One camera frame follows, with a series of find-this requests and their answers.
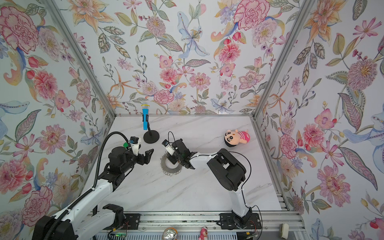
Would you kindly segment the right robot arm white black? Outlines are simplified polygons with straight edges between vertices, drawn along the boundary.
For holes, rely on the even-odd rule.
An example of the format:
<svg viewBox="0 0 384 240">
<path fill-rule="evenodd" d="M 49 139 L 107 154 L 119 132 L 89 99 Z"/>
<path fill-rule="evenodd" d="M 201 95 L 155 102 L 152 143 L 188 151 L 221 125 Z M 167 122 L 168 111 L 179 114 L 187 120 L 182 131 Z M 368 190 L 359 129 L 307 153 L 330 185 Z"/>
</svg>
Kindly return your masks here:
<svg viewBox="0 0 384 240">
<path fill-rule="evenodd" d="M 220 214 L 223 230 L 235 228 L 245 229 L 253 214 L 248 207 L 243 195 L 242 185 L 246 182 L 246 168 L 226 149 L 220 149 L 216 153 L 201 154 L 191 152 L 182 139 L 174 142 L 164 140 L 167 159 L 172 163 L 179 163 L 182 167 L 192 170 L 208 169 L 216 177 L 220 185 L 229 191 L 232 202 L 230 214 Z"/>
</svg>

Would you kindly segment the large metal keyring with keys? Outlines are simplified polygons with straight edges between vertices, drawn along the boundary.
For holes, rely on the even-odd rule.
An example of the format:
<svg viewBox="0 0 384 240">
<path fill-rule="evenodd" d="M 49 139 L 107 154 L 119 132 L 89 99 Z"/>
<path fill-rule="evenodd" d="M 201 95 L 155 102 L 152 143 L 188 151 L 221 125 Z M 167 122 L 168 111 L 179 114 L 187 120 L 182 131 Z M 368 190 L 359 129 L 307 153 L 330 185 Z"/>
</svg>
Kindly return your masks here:
<svg viewBox="0 0 384 240">
<path fill-rule="evenodd" d="M 182 165 L 178 162 L 176 164 L 173 164 L 168 159 L 168 153 L 164 153 L 164 155 L 161 157 L 160 166 L 162 168 L 163 173 L 169 177 L 178 175 L 183 168 Z"/>
</svg>

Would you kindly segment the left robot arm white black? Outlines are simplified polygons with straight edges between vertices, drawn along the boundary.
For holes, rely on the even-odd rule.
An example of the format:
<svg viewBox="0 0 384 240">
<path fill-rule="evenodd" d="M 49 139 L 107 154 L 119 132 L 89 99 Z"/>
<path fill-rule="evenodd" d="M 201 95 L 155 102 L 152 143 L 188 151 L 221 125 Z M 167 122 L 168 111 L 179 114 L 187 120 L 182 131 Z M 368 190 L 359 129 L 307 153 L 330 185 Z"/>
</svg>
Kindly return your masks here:
<svg viewBox="0 0 384 240">
<path fill-rule="evenodd" d="M 97 177 L 96 186 L 91 187 L 54 216 L 44 216 L 38 220 L 32 238 L 90 240 L 106 228 L 114 230 L 123 227 L 128 220 L 124 208 L 118 205 L 106 204 L 94 216 L 89 219 L 86 219 L 86 216 L 120 186 L 136 164 L 149 164 L 153 153 L 153 149 L 145 154 L 134 154 L 132 150 L 124 147 L 114 148 L 109 154 L 109 165 Z"/>
</svg>

